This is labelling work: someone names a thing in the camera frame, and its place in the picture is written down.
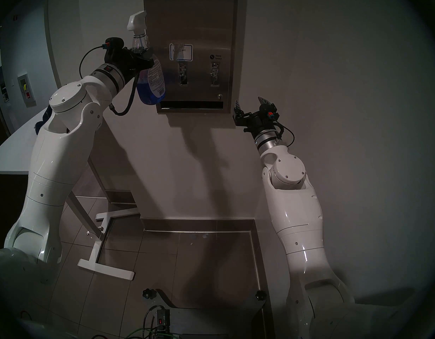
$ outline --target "baseboard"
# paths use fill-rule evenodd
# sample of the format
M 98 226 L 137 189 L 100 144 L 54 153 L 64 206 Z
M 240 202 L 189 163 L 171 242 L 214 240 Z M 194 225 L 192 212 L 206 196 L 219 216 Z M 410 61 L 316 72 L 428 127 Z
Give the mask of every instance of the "baseboard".
M 131 191 L 106 190 L 105 193 L 112 204 L 136 205 Z
M 145 219 L 146 231 L 170 232 L 249 232 L 255 224 L 253 219 L 207 220 L 207 219 Z

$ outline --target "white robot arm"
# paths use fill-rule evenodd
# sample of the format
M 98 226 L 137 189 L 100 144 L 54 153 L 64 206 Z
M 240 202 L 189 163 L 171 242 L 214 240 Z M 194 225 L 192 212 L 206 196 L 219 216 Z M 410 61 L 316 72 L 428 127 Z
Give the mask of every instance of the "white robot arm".
M 53 112 L 34 145 L 23 210 L 0 250 L 0 288 L 11 307 L 17 308 L 23 298 L 14 293 L 23 288 L 28 293 L 26 288 L 33 282 L 52 281 L 62 257 L 63 206 L 87 165 L 103 111 L 110 106 L 124 115 L 133 101 L 139 72 L 154 65 L 152 59 L 123 48 L 118 37 L 107 39 L 102 47 L 107 49 L 105 63 L 50 98 Z M 133 77 L 128 107 L 117 113 L 111 102 Z
M 394 318 L 398 309 L 355 304 L 329 266 L 322 239 L 322 210 L 304 164 L 281 141 L 285 127 L 277 121 L 275 105 L 261 97 L 259 101 L 260 110 L 253 114 L 245 114 L 237 103 L 233 119 L 252 134 L 264 165 L 261 178 L 269 214 L 290 273 L 287 309 L 294 337 L 392 337 L 400 325 Z

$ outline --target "green cable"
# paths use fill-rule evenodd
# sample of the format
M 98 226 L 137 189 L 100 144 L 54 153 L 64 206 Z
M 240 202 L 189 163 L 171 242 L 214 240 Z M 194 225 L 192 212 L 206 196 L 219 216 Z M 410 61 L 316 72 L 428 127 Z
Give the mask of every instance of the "green cable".
M 125 339 L 126 338 L 129 338 L 130 336 L 131 336 L 131 334 L 134 334 L 134 333 L 136 333 L 137 331 L 139 331 L 139 330 L 142 330 L 142 328 L 138 328 L 138 329 L 136 329 L 136 330 L 134 330 L 134 331 L 132 331 L 130 334 L 128 334 L 126 337 L 125 337 Z M 153 330 L 149 330 L 149 329 L 147 329 L 147 328 L 145 328 L 145 330 L 147 331 L 147 332 L 150 332 L 150 333 L 154 333 L 155 331 L 153 331 Z M 173 338 L 177 338 L 177 339 L 179 339 L 179 337 L 176 337 L 176 336 L 174 336 L 174 335 L 172 335 L 172 334 L 168 334 L 168 333 L 156 333 L 157 335 L 164 335 L 164 336 L 166 336 L 166 337 L 173 337 Z

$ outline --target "tile floor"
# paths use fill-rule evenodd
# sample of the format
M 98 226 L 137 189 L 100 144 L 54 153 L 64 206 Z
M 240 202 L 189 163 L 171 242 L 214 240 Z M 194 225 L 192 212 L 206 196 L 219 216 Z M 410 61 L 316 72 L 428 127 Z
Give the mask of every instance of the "tile floor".
M 106 199 L 79 201 L 93 219 L 99 212 L 121 209 Z M 61 266 L 53 285 L 37 286 L 27 309 L 33 320 L 81 339 L 96 334 L 124 338 L 142 326 L 146 288 L 160 289 L 176 307 L 190 308 L 237 307 L 257 291 L 248 232 L 144 232 L 139 216 L 117 218 L 110 228 L 99 262 L 133 270 L 135 278 L 127 281 L 78 267 L 80 258 L 89 258 L 95 236 L 86 234 L 66 205 Z

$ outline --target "white wall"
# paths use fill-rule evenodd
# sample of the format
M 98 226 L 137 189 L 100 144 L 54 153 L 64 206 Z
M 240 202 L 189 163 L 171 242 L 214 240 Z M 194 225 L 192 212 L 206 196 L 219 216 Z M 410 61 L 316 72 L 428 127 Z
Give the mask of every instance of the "white wall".
M 69 10 L 60 9 L 65 4 Z M 52 47 L 61 83 L 77 80 L 83 54 L 107 37 L 122 37 L 130 47 L 128 18 L 141 9 L 143 0 L 49 0 Z M 64 36 L 78 44 L 65 46 Z M 99 66 L 103 57 L 103 50 L 89 54 L 83 74 Z M 130 90 L 127 85 L 115 98 L 116 109 L 125 108 Z M 251 137 L 235 129 L 230 116 L 158 115 L 154 106 L 144 105 L 136 96 L 127 116 L 106 110 L 104 118 L 118 148 L 109 148 L 107 153 L 94 148 L 94 165 L 107 189 L 131 189 L 144 217 L 254 216 L 261 187 L 255 179 L 258 155 Z M 128 156 L 131 170 L 118 163 L 112 170 L 105 167 L 115 160 L 115 151 L 122 153 L 125 168 Z
M 45 0 L 23 0 L 2 22 L 1 61 L 9 101 L 0 106 L 13 133 L 46 108 L 57 90 L 45 34 Z M 36 105 L 26 107 L 17 78 L 28 74 Z
M 77 78 L 82 55 L 106 37 L 128 45 L 128 16 L 142 8 L 142 0 L 65 2 L 77 6 L 50 10 L 62 83 Z M 62 35 L 78 38 L 78 51 L 54 49 L 53 15 Z M 103 55 L 91 53 L 84 73 Z M 435 277 L 435 43 L 408 2 L 247 0 L 241 68 L 243 109 L 255 111 L 263 96 L 296 134 L 291 152 L 317 191 L 329 262 L 355 298 L 379 303 L 388 293 L 381 299 L 392 304 L 426 287 Z M 128 96 L 129 85 L 117 109 Z M 157 115 L 135 99 L 128 115 L 104 117 L 115 138 L 101 142 L 94 163 L 106 188 L 131 188 L 144 217 L 255 216 L 258 155 L 230 116 Z M 268 252 L 279 244 L 263 214 L 274 311 L 288 273 Z
M 435 277 L 427 27 L 405 0 L 248 0 L 245 37 L 240 104 L 262 95 L 294 130 L 290 152 L 317 191 L 337 275 L 365 303 L 392 305 L 426 287 Z M 272 260 L 279 245 L 263 212 L 256 223 Z M 287 275 L 265 265 L 270 293 L 282 294 L 271 296 L 273 309 L 281 307 Z

